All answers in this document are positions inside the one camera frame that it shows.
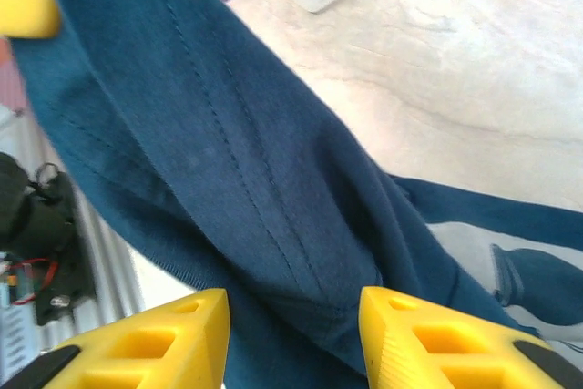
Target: gray surface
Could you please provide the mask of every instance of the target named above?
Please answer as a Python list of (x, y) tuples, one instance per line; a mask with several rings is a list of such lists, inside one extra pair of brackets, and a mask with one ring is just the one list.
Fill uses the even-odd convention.
[[(1, 120), (5, 120), (5, 114), (0, 114)], [(29, 175), (44, 162), (60, 164), (29, 115), (2, 124), (0, 150), (16, 157)], [(82, 229), (96, 280), (97, 299), (81, 302), (74, 308), (73, 317), (63, 316), (59, 321), (50, 322), (44, 327), (35, 325), (33, 303), (17, 309), (0, 309), (0, 382), (8, 379), (39, 353), (64, 340), (144, 308), (126, 243), (99, 218), (78, 191), (77, 196)]]

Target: yellow 3d-printed part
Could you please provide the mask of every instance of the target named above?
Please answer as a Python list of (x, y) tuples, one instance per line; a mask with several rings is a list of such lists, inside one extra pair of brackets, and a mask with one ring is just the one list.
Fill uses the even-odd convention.
[(371, 389), (559, 389), (514, 345), (534, 336), (379, 287), (359, 316)]
[(220, 389), (227, 293), (209, 289), (80, 334), (81, 353), (45, 389)]
[(55, 0), (0, 0), (0, 36), (48, 38), (59, 27)]

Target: red wire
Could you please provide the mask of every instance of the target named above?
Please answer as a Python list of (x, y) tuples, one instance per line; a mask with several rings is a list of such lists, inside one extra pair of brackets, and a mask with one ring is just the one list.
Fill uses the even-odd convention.
[[(41, 261), (47, 261), (47, 262), (49, 262), (50, 260), (49, 259), (31, 259), (31, 260), (26, 260), (26, 261), (23, 261), (22, 263), (18, 263), (14, 267), (11, 266), (11, 269), (18, 268), (19, 266), (21, 266), (23, 264), (32, 264), (32, 263), (41, 262)], [(36, 296), (41, 291), (43, 291), (44, 289), (46, 289), (46, 287), (48, 287), (48, 285), (53, 281), (53, 279), (55, 278), (55, 274), (56, 274), (57, 268), (58, 268), (58, 262), (57, 261), (51, 261), (51, 264), (48, 267), (48, 270), (46, 271), (46, 275), (45, 275), (45, 279), (43, 280), (43, 284), (40, 286), (40, 289), (37, 292), (31, 294), (29, 297), (24, 298), (23, 300), (12, 302), (12, 305), (25, 305), (25, 304), (28, 304), (31, 301), (34, 301), (36, 299)]]

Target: wire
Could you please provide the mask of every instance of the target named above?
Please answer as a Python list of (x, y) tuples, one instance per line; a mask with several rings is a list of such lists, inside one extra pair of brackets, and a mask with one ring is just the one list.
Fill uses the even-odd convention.
[(51, 282), (53, 282), (53, 279), (55, 278), (56, 270), (58, 269), (58, 262), (57, 261), (51, 261), (51, 260), (46, 259), (46, 258), (25, 260), (25, 261), (21, 261), (15, 265), (11, 266), (10, 269), (11, 270), (18, 269), (19, 267), (22, 267), (25, 264), (33, 264), (33, 263), (39, 263), (39, 262), (50, 262), (51, 263), (48, 266), (48, 270), (46, 271), (46, 275), (45, 275), (45, 278), (43, 279), (43, 283), (41, 284), (40, 289), (38, 289), (38, 291), (32, 293), (30, 296), (27, 296), (23, 300), (12, 302), (12, 305), (25, 305), (25, 304), (28, 304), (29, 302), (34, 301), (36, 299), (36, 296), (38, 296), (38, 294), (41, 291), (46, 289), (51, 284)]

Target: denim fabric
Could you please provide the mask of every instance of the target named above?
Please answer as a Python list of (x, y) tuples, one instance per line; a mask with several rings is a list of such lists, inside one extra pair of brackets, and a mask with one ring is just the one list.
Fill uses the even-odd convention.
[(367, 387), (366, 285), (517, 328), (221, 1), (58, 2), (57, 38), (13, 41), (36, 116), (131, 245), (228, 290), (229, 389)]

